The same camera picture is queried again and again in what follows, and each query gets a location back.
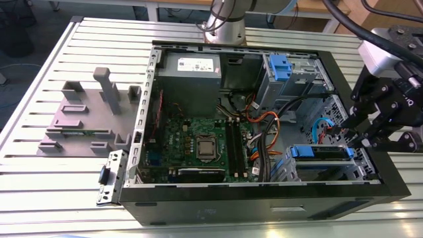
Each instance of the ram slot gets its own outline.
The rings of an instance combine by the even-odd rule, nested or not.
[[[233,123],[232,128],[232,137],[233,137],[233,147],[235,147],[235,157],[236,157],[236,164],[237,164],[237,176],[244,177],[245,173],[245,160],[243,154],[243,137],[240,134],[239,122]]]
[[[229,175],[233,176],[236,173],[236,157],[233,148],[233,136],[232,136],[232,121],[225,121],[225,148],[227,148],[227,160],[229,165]]]

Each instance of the motherboard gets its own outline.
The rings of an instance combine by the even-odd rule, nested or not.
[[[236,119],[170,118],[161,142],[148,144],[142,181],[248,182],[245,143],[251,125]]]

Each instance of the red wire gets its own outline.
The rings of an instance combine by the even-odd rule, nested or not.
[[[158,105],[158,111],[157,111],[157,115],[156,115],[156,121],[153,123],[153,129],[152,129],[152,133],[150,133],[150,137],[148,139],[148,141],[153,138],[153,134],[156,132],[157,129],[157,123],[160,121],[160,114],[161,114],[161,105],[162,105],[162,90],[160,91],[160,105]]]

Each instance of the power supply label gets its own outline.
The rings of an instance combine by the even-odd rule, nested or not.
[[[178,58],[177,71],[213,72],[212,59]]]

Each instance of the green circuit board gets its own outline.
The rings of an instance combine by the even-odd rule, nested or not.
[[[239,125],[243,144],[247,142],[247,134],[251,132],[251,125],[241,122]],[[216,141],[216,159],[204,163],[197,159],[197,143],[200,137],[211,138]],[[243,150],[245,170],[247,155]],[[149,161],[154,161],[149,166],[154,182],[168,182],[165,168],[211,168],[225,170],[225,182],[248,182],[253,178],[236,178],[229,175],[229,161],[225,142],[225,121],[221,119],[168,119],[164,126],[162,143],[160,155],[157,152],[148,152]]]

